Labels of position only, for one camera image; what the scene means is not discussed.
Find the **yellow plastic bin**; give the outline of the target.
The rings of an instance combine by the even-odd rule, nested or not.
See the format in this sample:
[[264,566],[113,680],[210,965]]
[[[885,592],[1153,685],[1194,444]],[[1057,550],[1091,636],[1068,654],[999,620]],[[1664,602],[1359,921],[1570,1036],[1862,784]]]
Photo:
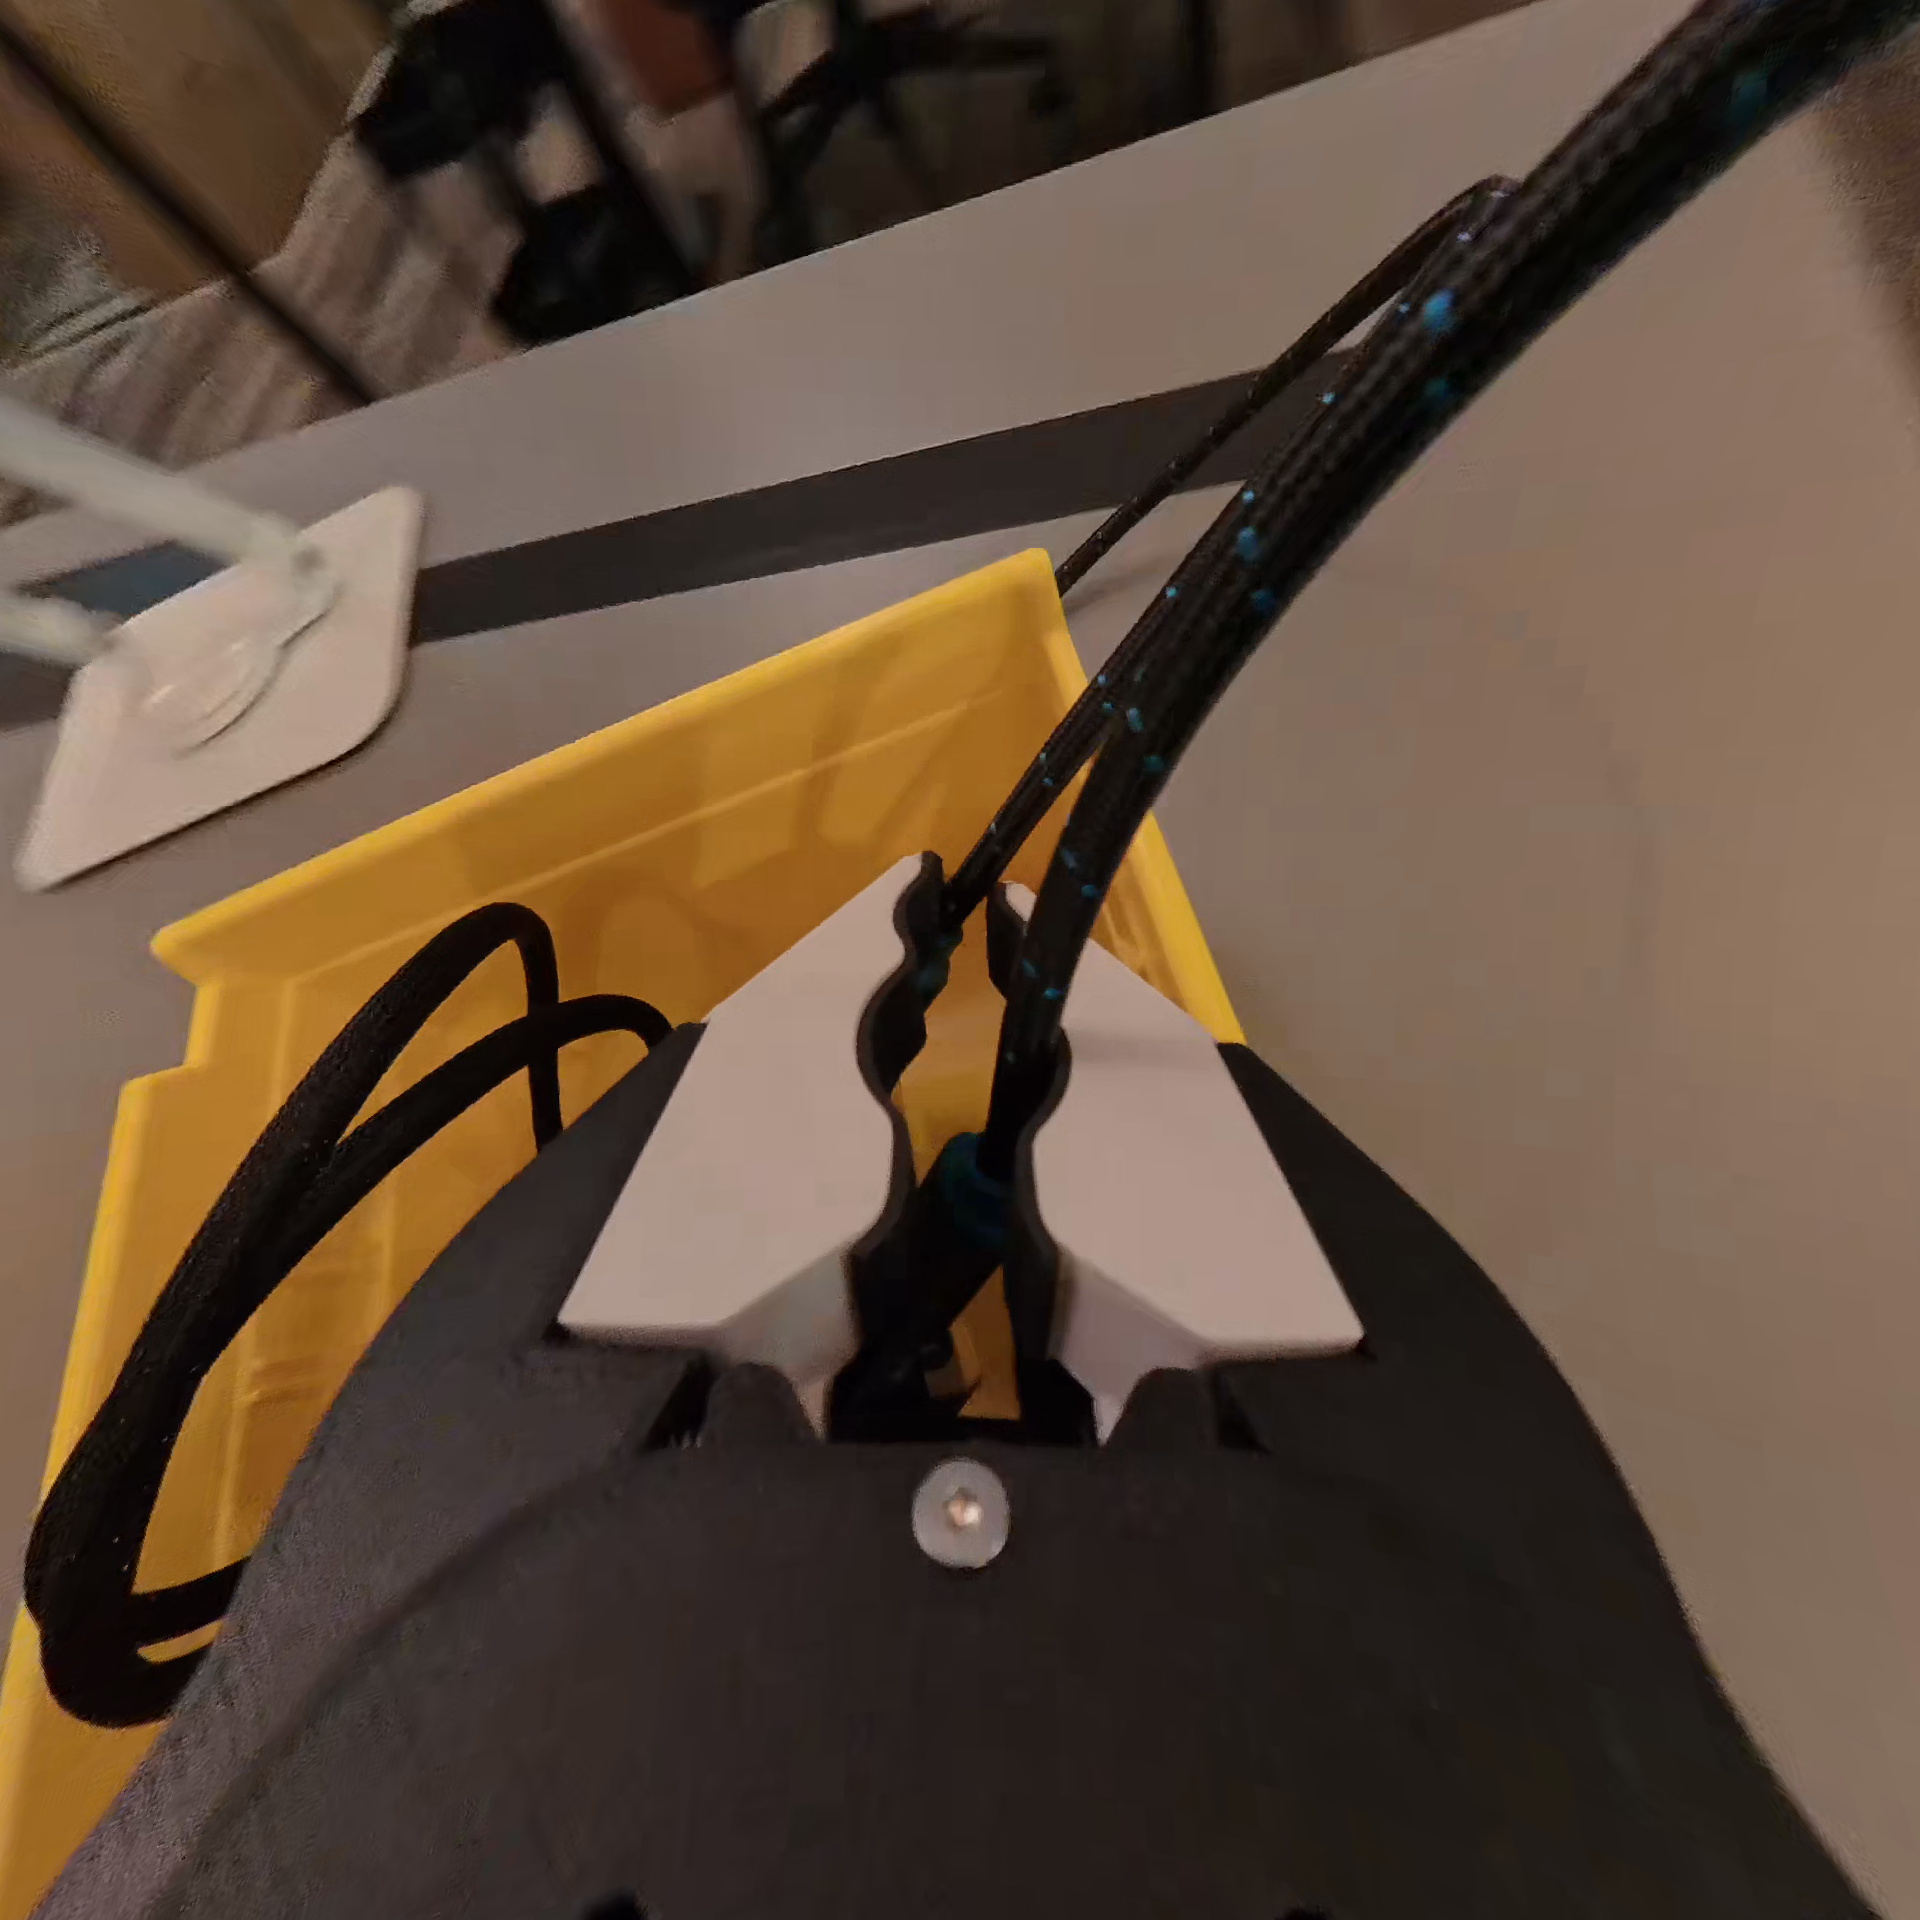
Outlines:
[[[567,997],[702,1018],[891,865],[959,861],[1088,680],[1030,546],[524,759],[140,931],[191,986],[183,1063],[123,1076],[67,1309],[42,1486],[104,1401],[191,1233],[346,1016],[424,939],[508,900]],[[1165,838],[1144,827],[1095,939],[1216,1041],[1243,1031]],[[350,1366],[427,1261],[531,1157],[522,1082],[357,1203],[197,1394],[143,1577],[252,1549]],[[12,1616],[1,1678],[1,1915],[26,1916],[155,1736],[70,1717]]]

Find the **white stand with wooden board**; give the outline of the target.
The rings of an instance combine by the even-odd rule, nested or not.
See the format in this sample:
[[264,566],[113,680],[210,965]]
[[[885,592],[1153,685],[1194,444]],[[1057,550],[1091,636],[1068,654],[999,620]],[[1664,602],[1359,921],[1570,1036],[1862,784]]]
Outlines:
[[1,477],[215,570],[127,616],[1,590],[1,654],[67,667],[12,876],[30,895],[355,753],[392,714],[421,496],[295,524],[1,399]]

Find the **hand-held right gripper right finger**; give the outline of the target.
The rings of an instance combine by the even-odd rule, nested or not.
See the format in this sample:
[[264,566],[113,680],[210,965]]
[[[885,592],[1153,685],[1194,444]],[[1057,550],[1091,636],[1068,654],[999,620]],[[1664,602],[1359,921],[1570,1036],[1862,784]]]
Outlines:
[[1108,947],[1064,1000],[999,1258],[1019,1414],[1107,1441],[1142,1379],[1352,1358],[1353,1304],[1210,1035]]

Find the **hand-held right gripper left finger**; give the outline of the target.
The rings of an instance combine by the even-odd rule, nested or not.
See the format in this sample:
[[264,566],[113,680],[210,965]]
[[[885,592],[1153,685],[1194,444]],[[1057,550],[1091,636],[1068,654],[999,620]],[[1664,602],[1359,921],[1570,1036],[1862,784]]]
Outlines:
[[559,1305],[559,1329],[773,1368],[809,1425],[859,1346],[847,1258],[913,1185],[902,1066],[860,1047],[941,866],[910,853],[699,1022],[683,1068]]

